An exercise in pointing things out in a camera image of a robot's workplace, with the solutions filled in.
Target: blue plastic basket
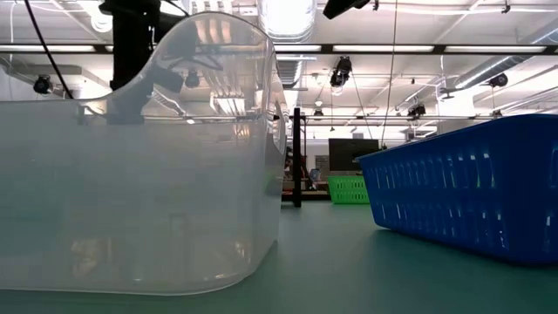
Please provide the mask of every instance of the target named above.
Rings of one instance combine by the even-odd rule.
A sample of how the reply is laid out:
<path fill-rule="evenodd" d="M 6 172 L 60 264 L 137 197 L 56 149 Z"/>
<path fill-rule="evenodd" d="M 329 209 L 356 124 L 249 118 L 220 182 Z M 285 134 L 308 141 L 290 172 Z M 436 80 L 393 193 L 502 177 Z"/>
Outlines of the blue plastic basket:
<path fill-rule="evenodd" d="M 558 262 L 558 116 L 497 119 L 359 158 L 377 225 L 513 263 Z"/>

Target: green plastic crate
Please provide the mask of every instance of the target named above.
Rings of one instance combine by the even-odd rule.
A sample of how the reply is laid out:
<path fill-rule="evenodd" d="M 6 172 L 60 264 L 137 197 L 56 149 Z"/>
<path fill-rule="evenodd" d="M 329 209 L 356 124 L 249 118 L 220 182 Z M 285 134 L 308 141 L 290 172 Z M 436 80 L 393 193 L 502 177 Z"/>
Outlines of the green plastic crate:
<path fill-rule="evenodd" d="M 331 201 L 334 204 L 369 204 L 368 192 L 362 176 L 331 176 Z"/>

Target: transparent plastic container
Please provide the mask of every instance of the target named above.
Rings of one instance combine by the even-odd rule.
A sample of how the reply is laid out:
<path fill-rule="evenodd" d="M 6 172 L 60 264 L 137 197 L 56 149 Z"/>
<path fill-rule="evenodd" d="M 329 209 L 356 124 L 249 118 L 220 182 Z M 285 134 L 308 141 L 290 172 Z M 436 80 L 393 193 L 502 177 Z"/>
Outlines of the transparent plastic container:
<path fill-rule="evenodd" d="M 104 98 L 0 103 L 0 288 L 240 282 L 277 237 L 286 112 L 271 41 L 215 12 Z"/>

